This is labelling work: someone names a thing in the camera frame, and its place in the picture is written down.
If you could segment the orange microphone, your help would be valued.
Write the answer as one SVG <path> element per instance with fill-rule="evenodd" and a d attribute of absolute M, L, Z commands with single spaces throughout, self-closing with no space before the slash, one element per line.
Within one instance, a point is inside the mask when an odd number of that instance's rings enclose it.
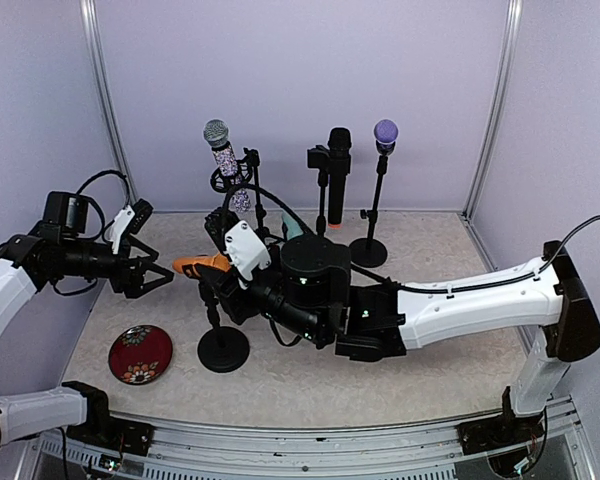
<path fill-rule="evenodd" d="M 172 268 L 176 273 L 191 279 L 198 279 L 200 277 L 198 272 L 199 266 L 210 267 L 223 272 L 227 272 L 231 269 L 229 259 L 221 253 L 195 257 L 180 257 L 172 262 Z"/>

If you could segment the teal microphone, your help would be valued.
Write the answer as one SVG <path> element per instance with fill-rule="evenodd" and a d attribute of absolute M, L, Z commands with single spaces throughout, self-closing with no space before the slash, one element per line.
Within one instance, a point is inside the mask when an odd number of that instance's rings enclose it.
<path fill-rule="evenodd" d="M 302 236 L 304 234 L 304 230 L 300 226 L 299 222 L 296 221 L 291 215 L 287 212 L 281 213 L 281 221 L 282 221 L 282 233 L 285 241 L 290 241 L 296 237 Z"/>

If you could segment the black stand of orange microphone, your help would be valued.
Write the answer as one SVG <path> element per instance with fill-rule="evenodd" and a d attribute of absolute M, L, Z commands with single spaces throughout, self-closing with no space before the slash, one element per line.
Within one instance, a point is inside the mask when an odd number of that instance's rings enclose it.
<path fill-rule="evenodd" d="M 230 373 L 244 365 L 250 354 L 249 341 L 240 330 L 222 326 L 218 297 L 198 279 L 199 295 L 206 308 L 207 319 L 211 325 L 197 346 L 198 359 L 202 365 L 215 373 Z"/>

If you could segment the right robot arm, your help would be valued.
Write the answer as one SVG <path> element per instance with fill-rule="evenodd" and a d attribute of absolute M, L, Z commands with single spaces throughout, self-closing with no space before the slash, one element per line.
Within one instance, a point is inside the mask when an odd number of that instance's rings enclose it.
<path fill-rule="evenodd" d="M 248 223 L 207 216 L 218 247 L 212 257 L 181 263 L 199 284 L 211 329 L 198 346 L 209 370 L 241 367 L 249 344 L 240 331 L 266 318 L 297 341 L 333 346 L 353 361 L 376 362 L 450 338 L 532 326 L 535 339 L 500 414 L 461 423 L 463 450 L 476 453 L 528 441 L 548 431 L 547 401 L 570 365 L 600 348 L 600 321 L 560 241 L 516 267 L 444 285 L 374 277 L 355 286 L 351 248 L 302 230 L 281 245 L 266 244 Z"/>

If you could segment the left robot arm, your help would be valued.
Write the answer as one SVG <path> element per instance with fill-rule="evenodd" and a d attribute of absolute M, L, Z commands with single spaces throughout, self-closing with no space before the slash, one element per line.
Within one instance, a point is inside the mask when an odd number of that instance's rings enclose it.
<path fill-rule="evenodd" d="M 152 213 L 147 201 L 125 206 L 111 225 L 103 224 L 107 240 L 85 234 L 89 210 L 100 209 L 89 196 L 52 191 L 31 231 L 0 245 L 0 337 L 37 293 L 67 277 L 104 279 L 128 299 L 173 280 L 173 272 L 158 265 L 158 252 L 136 237 Z M 107 394 L 82 382 L 0 397 L 0 448 L 59 427 L 72 427 L 101 445 L 120 435 Z"/>

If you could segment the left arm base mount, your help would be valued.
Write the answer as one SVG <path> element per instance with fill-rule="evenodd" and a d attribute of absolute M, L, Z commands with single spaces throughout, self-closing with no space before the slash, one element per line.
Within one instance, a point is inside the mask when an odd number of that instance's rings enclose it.
<path fill-rule="evenodd" d="M 155 428 L 144 422 L 112 417 L 99 431 L 88 425 L 69 426 L 67 436 L 88 445 L 146 457 Z"/>

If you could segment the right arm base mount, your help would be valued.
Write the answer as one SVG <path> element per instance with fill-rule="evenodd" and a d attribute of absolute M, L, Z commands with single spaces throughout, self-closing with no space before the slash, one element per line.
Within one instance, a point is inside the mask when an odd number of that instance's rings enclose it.
<path fill-rule="evenodd" d="M 456 431 L 463 454 L 472 455 L 528 442 L 542 436 L 544 427 L 540 416 L 513 420 L 497 416 L 463 422 Z"/>

